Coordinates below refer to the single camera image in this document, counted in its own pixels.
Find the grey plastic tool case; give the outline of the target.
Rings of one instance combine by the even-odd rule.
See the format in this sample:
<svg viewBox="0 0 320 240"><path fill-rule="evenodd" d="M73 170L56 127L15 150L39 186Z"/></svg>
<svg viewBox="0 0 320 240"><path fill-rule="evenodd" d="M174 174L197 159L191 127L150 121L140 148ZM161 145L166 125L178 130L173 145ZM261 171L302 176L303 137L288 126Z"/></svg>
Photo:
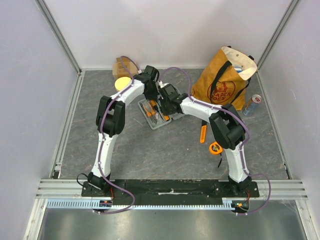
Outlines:
<svg viewBox="0 0 320 240"><path fill-rule="evenodd" d="M179 120L179 119L181 119L181 118L184 117L184 115L181 114L181 113L175 113L175 114L169 115L169 117L170 117L170 120L169 120L169 121L165 121L164 115L163 115L163 113L161 112L161 109L160 109L160 106L161 106L161 105L160 105L160 103L159 103L158 101L156 101L157 106L158 106L158 108L159 108L159 115L160 115L160 116L159 116L158 119L157 119L157 123L156 123L156 124L153 124L153 123L151 122L151 120L147 117L147 115L146 115L146 113L145 113L145 111L144 111L144 108L143 108L143 104L144 104L144 103L149 103L149 100L147 100L147 99L142 99L142 100L138 101L138 107L140 108L143 116L145 117L148 125L150 126L150 128L151 128L152 130L159 129L159 128L165 126L165 125L168 125L168 124L171 123L172 121L176 121L176 120Z"/></svg>

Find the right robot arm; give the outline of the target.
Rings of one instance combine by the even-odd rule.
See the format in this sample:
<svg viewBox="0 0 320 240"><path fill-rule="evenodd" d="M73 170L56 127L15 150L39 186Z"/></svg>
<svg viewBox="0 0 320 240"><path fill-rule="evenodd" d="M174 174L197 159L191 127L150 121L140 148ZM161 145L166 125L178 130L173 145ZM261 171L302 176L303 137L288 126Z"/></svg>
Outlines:
<svg viewBox="0 0 320 240"><path fill-rule="evenodd" d="M248 130L232 104L224 106L198 100L187 93L180 94L170 83L158 88L161 111L197 117L210 124L215 141L222 147L228 163L229 191L242 196L252 178L244 154L245 133Z"/></svg>

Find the orange screwdriver thin shaft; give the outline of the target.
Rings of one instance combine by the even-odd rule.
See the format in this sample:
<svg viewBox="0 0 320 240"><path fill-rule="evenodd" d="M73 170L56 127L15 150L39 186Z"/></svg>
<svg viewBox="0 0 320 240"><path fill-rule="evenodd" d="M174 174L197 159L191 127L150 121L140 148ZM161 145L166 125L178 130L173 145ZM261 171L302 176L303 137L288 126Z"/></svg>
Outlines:
<svg viewBox="0 0 320 240"><path fill-rule="evenodd" d="M155 100L150 100L149 101L150 105L151 105L151 114L158 119L160 116L160 110L158 108L157 102Z"/></svg>

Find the orange handled pliers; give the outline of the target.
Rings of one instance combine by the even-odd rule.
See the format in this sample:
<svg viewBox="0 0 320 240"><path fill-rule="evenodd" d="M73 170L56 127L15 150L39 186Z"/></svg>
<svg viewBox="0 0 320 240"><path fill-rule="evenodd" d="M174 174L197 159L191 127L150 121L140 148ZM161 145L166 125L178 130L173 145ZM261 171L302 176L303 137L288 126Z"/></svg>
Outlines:
<svg viewBox="0 0 320 240"><path fill-rule="evenodd" d="M146 116L151 120L153 124L158 123L158 113L154 110L150 103L144 103L143 109L145 111Z"/></svg>

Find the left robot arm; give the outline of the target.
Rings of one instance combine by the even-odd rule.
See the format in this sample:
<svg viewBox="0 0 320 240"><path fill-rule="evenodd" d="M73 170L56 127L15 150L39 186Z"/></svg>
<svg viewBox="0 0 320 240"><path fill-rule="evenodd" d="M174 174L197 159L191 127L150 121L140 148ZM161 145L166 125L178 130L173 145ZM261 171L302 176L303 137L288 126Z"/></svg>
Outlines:
<svg viewBox="0 0 320 240"><path fill-rule="evenodd" d="M98 196L103 197L110 192L112 154L116 140L125 127L126 107L142 94L156 98L158 78L159 71L148 65L117 93L100 99L96 116L98 147L93 168L87 177L87 184Z"/></svg>

